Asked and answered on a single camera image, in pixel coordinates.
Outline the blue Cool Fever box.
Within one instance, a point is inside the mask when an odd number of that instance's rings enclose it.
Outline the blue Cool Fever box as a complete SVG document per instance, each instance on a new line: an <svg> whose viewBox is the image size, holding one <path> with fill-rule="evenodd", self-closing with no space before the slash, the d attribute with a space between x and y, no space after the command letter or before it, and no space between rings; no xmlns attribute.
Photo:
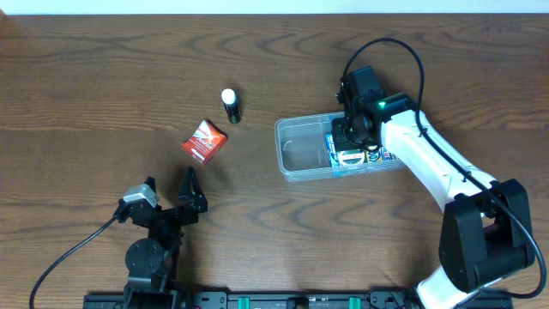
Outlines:
<svg viewBox="0 0 549 309"><path fill-rule="evenodd" d="M401 167L403 163L399 158L394 154L386 150L386 148L381 147L377 151L372 149L364 150L367 155L367 163L357 166L346 166L339 167L336 163L336 153L339 151L335 150L335 142L331 133L328 133L324 136L329 164L332 168L333 174L336 178L352 176L363 173L374 173L374 172L383 172L386 170L395 169Z"/></svg>

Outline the clear plastic container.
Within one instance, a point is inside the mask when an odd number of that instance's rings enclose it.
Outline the clear plastic container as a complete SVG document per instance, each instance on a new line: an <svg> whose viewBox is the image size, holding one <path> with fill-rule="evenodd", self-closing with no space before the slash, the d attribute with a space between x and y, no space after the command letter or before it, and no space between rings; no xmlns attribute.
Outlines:
<svg viewBox="0 0 549 309"><path fill-rule="evenodd" d="M324 136L331 133L331 121L343 116L343 112L332 112L283 118L276 122L277 159L286 181L335 178Z"/></svg>

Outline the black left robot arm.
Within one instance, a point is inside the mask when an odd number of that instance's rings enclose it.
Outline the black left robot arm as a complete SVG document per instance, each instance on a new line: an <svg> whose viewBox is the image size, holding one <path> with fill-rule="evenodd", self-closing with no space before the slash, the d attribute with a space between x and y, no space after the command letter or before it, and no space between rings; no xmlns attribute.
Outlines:
<svg viewBox="0 0 549 309"><path fill-rule="evenodd" d="M129 271L124 287L124 308L191 308L191 292L177 282L178 260L183 243L183 226L198 222L208 211L208 201L199 185L195 169L190 167L178 192L181 204L162 209L155 180L128 189L118 201L115 219L131 220L148 230L148 236L135 241L127 250Z"/></svg>

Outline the dark syrup bottle white cap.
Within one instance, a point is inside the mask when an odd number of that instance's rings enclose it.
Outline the dark syrup bottle white cap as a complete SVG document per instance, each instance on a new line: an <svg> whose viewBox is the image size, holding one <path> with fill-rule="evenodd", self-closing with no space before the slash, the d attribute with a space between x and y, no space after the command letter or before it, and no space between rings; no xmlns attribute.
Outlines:
<svg viewBox="0 0 549 309"><path fill-rule="evenodd" d="M224 89L221 92L221 100L225 107L229 122L232 124L239 123L242 116L236 92L231 88Z"/></svg>

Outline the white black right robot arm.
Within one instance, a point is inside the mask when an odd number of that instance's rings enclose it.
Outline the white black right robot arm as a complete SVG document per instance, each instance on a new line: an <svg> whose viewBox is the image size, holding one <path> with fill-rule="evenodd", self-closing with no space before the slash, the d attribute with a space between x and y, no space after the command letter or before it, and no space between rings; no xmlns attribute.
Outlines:
<svg viewBox="0 0 549 309"><path fill-rule="evenodd" d="M332 123L335 148L385 148L400 159L443 211L439 267L415 289L423 308L456 308L478 294L511 298L491 285L537 263L526 189L500 182L468 161L429 123L419 100L387 95L371 67L346 72Z"/></svg>

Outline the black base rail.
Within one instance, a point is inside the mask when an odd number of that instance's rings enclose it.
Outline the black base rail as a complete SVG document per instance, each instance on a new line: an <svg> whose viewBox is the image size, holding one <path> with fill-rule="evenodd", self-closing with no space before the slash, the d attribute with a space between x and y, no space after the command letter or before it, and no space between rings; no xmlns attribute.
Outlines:
<svg viewBox="0 0 549 309"><path fill-rule="evenodd" d="M90 294L84 309L420 309L410 292L377 290L366 294Z"/></svg>

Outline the red Panadol ActiFast box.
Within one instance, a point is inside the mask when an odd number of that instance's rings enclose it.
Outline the red Panadol ActiFast box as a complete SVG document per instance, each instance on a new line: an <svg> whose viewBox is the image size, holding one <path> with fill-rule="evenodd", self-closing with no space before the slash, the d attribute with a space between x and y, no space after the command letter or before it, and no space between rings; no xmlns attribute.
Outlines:
<svg viewBox="0 0 549 309"><path fill-rule="evenodd" d="M181 143L181 149L202 165L207 165L228 140L227 134L209 119L204 119L194 133Z"/></svg>

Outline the dark green ointment box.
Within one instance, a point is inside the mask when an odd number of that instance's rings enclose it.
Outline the dark green ointment box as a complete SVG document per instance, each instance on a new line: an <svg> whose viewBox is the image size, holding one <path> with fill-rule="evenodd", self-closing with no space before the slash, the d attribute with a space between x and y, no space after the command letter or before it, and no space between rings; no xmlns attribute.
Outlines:
<svg viewBox="0 0 549 309"><path fill-rule="evenodd" d="M367 163L367 155L362 149L339 151L336 153L335 158L339 167L357 166Z"/></svg>

